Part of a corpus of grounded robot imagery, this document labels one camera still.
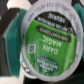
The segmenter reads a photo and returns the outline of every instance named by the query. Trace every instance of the pod lid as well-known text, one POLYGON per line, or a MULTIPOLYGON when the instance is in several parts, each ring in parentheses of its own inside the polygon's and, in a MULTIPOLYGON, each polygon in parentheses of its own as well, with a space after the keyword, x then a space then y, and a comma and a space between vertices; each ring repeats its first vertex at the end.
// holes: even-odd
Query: pod lid
POLYGON ((43 81, 67 78, 81 60, 82 24, 64 0, 36 2, 24 16, 21 39, 25 63, 43 81))

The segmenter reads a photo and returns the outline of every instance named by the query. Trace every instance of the coffee pod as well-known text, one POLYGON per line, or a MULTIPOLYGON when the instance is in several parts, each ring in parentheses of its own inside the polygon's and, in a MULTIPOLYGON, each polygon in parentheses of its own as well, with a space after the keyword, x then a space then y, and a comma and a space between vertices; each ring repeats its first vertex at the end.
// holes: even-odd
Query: coffee pod
POLYGON ((79 65, 83 27, 77 12, 66 1, 40 0, 24 16, 21 40, 30 71, 43 81, 61 81, 79 65))

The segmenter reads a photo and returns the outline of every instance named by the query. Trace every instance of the green label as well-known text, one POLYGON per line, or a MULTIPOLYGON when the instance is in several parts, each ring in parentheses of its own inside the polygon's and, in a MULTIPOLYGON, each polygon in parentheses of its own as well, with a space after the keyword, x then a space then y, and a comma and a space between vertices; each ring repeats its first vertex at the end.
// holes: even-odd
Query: green label
POLYGON ((38 56, 36 58, 36 66, 39 71, 48 75, 55 74, 60 69, 58 62, 49 56, 38 56))
POLYGON ((74 63, 76 34, 70 21, 60 13, 44 12, 32 20, 25 47, 29 62, 46 76, 58 76, 74 63))

